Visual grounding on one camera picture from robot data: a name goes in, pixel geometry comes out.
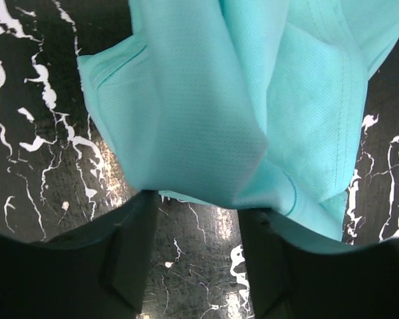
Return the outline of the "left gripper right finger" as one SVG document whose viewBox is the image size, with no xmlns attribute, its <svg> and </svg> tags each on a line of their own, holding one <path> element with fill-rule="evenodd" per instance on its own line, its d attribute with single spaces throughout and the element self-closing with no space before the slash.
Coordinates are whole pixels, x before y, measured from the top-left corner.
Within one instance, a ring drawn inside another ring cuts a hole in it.
<svg viewBox="0 0 399 319">
<path fill-rule="evenodd" d="M 238 218 L 257 318 L 399 318 L 399 239 L 348 245 L 270 209 Z"/>
</svg>

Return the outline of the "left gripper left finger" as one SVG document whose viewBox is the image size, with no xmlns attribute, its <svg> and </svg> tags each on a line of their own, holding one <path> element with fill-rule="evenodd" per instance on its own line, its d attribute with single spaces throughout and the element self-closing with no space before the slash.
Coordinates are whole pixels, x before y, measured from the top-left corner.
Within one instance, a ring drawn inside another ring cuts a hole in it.
<svg viewBox="0 0 399 319">
<path fill-rule="evenodd" d="M 158 194 L 47 242 L 0 235 L 0 318 L 135 318 L 142 311 Z"/>
</svg>

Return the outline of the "teal t shirt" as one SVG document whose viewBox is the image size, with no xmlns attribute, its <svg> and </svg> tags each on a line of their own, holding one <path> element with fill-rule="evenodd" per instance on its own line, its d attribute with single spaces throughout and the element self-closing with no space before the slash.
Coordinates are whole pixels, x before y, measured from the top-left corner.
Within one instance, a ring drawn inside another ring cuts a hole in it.
<svg viewBox="0 0 399 319">
<path fill-rule="evenodd" d="M 368 81 L 399 1 L 131 1 L 132 35 L 77 59 L 137 190 L 271 208 L 336 241 Z"/>
</svg>

